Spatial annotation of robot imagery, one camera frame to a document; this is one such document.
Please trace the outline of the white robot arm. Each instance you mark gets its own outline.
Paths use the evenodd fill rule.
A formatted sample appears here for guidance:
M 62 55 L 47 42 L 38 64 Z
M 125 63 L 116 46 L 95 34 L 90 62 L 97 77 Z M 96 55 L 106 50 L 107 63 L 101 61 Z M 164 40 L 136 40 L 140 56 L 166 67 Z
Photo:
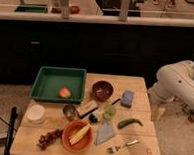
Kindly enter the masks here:
M 156 82 L 148 89 L 151 120 L 164 114 L 164 105 L 179 98 L 194 110 L 194 62 L 184 60 L 165 65 L 157 70 Z

